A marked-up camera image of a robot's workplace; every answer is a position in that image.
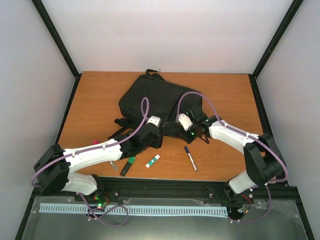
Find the black student backpack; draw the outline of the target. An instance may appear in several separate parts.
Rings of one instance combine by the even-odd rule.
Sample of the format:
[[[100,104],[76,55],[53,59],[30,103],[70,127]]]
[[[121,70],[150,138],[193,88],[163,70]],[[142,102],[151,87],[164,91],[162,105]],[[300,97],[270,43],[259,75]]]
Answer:
[[[122,134],[127,129],[136,129],[142,121],[141,101],[146,97],[149,100],[147,116],[160,118],[160,129],[165,136],[180,138],[187,143],[193,142],[194,136],[185,135],[183,127],[176,123],[177,114],[189,116],[193,124],[206,118],[203,112],[203,99],[197,94],[188,94],[194,90],[179,84],[166,81],[156,70],[147,69],[140,75],[121,97],[118,106],[123,118],[114,122],[121,127],[109,136],[109,139]]]

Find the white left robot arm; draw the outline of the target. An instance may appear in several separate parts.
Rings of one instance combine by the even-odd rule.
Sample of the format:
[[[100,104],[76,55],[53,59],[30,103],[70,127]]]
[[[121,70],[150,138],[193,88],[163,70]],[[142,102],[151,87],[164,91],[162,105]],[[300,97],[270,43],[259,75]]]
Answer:
[[[164,137],[160,121],[152,116],[132,133],[120,134],[91,146],[62,149],[58,144],[52,145],[34,165],[32,180],[37,181],[44,196],[67,191],[99,201],[103,198],[104,188],[98,185],[98,178],[78,171],[104,162],[133,158],[149,147],[160,148]]]

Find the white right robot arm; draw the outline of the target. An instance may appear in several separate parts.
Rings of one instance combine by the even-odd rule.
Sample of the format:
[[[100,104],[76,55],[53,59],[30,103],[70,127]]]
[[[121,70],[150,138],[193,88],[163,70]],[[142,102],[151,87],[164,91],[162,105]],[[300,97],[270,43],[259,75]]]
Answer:
[[[202,110],[195,108],[179,113],[176,122],[182,126],[181,136],[188,143],[200,138],[208,144],[211,138],[243,154],[245,170],[228,180],[223,188],[223,195],[229,202],[253,187],[272,182],[282,173],[288,175],[283,157],[270,134],[245,132],[215,115],[207,117]]]

